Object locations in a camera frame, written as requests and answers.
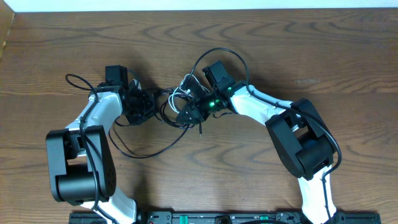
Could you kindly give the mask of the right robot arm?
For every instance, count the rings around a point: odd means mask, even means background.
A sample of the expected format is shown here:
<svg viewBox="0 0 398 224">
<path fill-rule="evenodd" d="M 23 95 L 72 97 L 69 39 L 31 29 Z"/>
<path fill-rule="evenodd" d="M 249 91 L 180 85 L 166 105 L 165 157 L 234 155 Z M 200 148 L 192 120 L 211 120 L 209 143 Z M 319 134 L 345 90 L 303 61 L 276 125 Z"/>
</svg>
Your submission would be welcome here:
<svg viewBox="0 0 398 224">
<path fill-rule="evenodd" d="M 202 71 L 211 89 L 204 88 L 191 73 L 185 75 L 179 89 L 193 97 L 180 109 L 176 120 L 200 124 L 212 113 L 230 110 L 261 123 L 282 164 L 298 179 L 307 220 L 332 223 L 336 207 L 330 174 L 341 164 L 341 149 L 314 105 L 305 98 L 279 100 L 247 81 L 236 81 L 220 61 Z"/>
</svg>

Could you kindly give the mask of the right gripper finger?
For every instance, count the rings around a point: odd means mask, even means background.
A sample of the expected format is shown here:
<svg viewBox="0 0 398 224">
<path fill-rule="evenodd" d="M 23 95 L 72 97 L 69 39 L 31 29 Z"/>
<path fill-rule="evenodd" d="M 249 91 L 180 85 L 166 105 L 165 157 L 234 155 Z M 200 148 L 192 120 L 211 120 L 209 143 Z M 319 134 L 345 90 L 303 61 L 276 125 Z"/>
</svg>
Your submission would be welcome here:
<svg viewBox="0 0 398 224">
<path fill-rule="evenodd" d="M 179 112 L 179 114 L 193 114 L 192 111 L 193 111 L 193 109 L 192 109 L 192 106 L 191 106 L 191 105 L 185 105 L 185 106 L 183 107 L 183 109 Z"/>
<path fill-rule="evenodd" d="M 202 122 L 202 117 L 199 114 L 179 114 L 178 121 L 184 124 L 199 124 Z"/>
</svg>

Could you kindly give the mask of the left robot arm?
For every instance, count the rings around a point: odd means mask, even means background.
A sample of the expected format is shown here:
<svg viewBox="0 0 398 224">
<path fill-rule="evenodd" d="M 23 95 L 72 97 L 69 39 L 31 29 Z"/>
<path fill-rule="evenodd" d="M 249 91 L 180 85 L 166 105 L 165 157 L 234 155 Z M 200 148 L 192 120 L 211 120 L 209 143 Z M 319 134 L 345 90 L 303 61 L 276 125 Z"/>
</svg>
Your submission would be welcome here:
<svg viewBox="0 0 398 224">
<path fill-rule="evenodd" d="M 137 203 L 116 183 L 107 134 L 125 116 L 130 126 L 155 114 L 154 98 L 121 65 L 105 68 L 105 81 L 88 84 L 88 104 L 63 129 L 46 136 L 50 190 L 58 202 L 95 211 L 107 223 L 142 223 Z"/>
</svg>

